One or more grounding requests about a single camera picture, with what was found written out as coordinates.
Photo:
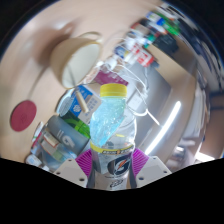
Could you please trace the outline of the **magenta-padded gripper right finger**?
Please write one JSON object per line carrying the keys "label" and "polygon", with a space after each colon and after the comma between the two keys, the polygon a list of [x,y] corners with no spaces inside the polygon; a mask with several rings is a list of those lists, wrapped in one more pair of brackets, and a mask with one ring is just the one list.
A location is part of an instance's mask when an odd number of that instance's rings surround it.
{"label": "magenta-padded gripper right finger", "polygon": [[170,174],[171,171],[157,156],[147,156],[140,149],[132,154],[129,175],[131,188],[146,186]]}

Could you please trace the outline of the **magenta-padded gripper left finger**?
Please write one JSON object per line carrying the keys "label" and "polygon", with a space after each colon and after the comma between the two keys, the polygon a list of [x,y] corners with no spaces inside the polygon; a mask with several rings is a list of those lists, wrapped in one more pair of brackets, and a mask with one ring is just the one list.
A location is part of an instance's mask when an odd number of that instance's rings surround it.
{"label": "magenta-padded gripper left finger", "polygon": [[67,159],[54,174],[78,186],[93,188],[95,180],[91,150],[88,149],[76,159]]}

